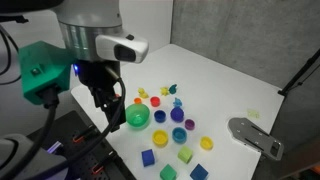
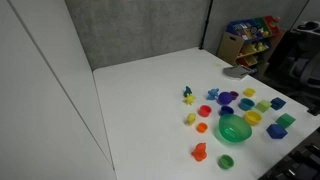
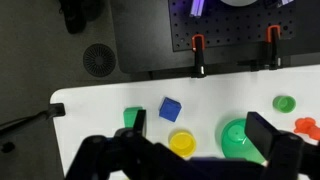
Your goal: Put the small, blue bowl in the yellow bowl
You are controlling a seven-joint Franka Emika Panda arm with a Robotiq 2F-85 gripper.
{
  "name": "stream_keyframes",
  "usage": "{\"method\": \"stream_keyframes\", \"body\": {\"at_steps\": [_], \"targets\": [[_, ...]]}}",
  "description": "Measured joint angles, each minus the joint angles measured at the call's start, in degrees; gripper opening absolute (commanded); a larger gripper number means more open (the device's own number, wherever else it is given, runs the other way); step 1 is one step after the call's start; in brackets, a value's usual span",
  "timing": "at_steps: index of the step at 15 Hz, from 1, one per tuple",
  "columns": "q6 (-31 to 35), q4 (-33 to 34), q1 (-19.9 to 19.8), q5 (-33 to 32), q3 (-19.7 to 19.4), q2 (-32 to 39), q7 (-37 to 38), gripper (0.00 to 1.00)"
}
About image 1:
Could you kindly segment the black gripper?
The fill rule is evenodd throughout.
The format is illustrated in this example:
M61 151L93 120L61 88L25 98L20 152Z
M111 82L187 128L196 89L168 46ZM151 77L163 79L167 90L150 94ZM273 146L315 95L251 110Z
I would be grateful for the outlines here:
M108 68L116 75L120 75L120 63L78 60L77 67L77 76L80 82L88 87L95 107L100 108L105 113L108 122L111 123L121 98L116 96L114 90L117 78L108 71Z

